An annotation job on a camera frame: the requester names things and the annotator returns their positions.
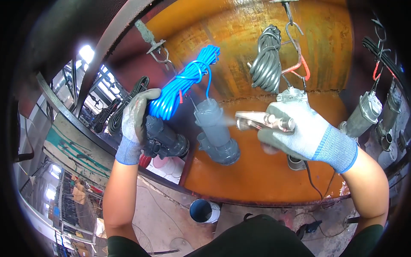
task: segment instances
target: forearm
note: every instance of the forearm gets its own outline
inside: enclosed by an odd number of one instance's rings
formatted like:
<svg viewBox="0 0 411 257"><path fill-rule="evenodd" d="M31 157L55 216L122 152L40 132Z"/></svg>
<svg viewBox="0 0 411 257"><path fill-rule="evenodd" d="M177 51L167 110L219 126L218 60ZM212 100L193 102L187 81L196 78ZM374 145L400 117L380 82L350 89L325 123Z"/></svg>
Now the forearm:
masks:
<svg viewBox="0 0 411 257"><path fill-rule="evenodd" d="M114 161L103 198L106 230L107 227L131 225L136 208L138 166Z"/></svg>
<svg viewBox="0 0 411 257"><path fill-rule="evenodd" d="M363 219L378 218L384 225L388 213L387 177L366 152L358 148L357 160L342 177L346 181L358 213Z"/></svg>

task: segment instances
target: gray cable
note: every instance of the gray cable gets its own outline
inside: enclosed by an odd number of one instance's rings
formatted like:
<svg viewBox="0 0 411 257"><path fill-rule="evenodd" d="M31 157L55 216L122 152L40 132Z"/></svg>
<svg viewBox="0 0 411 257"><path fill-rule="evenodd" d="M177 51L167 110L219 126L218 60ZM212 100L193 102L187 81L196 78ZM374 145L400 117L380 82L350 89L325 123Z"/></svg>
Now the gray cable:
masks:
<svg viewBox="0 0 411 257"><path fill-rule="evenodd" d="M281 63L278 51L281 47L280 30L269 25L258 38L258 55L250 69L253 76L251 87L261 87L276 93L281 77Z"/></svg>

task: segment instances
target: cardboard box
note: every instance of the cardboard box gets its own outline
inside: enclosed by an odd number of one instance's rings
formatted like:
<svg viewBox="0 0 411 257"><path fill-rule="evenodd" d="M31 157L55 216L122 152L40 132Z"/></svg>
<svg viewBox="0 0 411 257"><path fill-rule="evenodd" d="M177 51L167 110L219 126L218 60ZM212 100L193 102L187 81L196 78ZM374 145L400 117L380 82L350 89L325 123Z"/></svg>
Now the cardboard box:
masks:
<svg viewBox="0 0 411 257"><path fill-rule="evenodd" d="M90 257L90 252L87 250L84 243L75 242L73 245L77 247L80 257Z"/></svg>
<svg viewBox="0 0 411 257"><path fill-rule="evenodd" d="M79 255L81 257L89 257L90 253L88 252L88 250L86 248L82 248L82 247L77 247Z"/></svg>
<svg viewBox="0 0 411 257"><path fill-rule="evenodd" d="M80 182L76 182L76 188L82 192L84 192L84 186L82 184L80 184Z"/></svg>
<svg viewBox="0 0 411 257"><path fill-rule="evenodd" d="M73 188L73 200L79 204L85 203L85 192L80 191L77 187Z"/></svg>

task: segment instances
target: person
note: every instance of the person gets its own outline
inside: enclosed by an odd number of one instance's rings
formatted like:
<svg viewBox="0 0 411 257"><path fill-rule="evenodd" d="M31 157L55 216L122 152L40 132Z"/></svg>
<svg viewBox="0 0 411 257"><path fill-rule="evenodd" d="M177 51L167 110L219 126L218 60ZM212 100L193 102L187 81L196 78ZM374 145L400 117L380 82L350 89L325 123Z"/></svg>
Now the person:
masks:
<svg viewBox="0 0 411 257"><path fill-rule="evenodd" d="M138 94L125 108L123 138L115 156L103 198L103 214L110 257L149 256L132 228L136 205L139 156L145 139L144 113L147 100L160 96L160 89ZM388 214L388 181L381 167L338 129L306 103L274 102L267 113L291 117L294 133L263 129L258 139L303 160L328 163L346 181L360 215L354 237L341 256L367 256L382 234ZM295 233L270 216L259 215L226 230L188 257L313 256Z"/></svg>

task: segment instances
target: gray work glove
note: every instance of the gray work glove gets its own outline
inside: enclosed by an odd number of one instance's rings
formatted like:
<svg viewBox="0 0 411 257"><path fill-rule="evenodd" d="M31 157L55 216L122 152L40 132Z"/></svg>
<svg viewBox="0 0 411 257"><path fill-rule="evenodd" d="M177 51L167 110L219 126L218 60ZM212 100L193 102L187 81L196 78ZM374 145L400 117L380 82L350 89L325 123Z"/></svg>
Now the gray work glove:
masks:
<svg viewBox="0 0 411 257"><path fill-rule="evenodd" d="M123 138L118 147L115 159L124 165L139 163L141 149L147 139L144 113L147 100L160 96L161 89L152 88L137 94L123 111L121 129Z"/></svg>
<svg viewBox="0 0 411 257"><path fill-rule="evenodd" d="M294 133L262 129L258 139L295 158L326 162L338 173L349 170L357 159L357 143L329 124L304 102L273 102L267 113L293 118Z"/></svg>

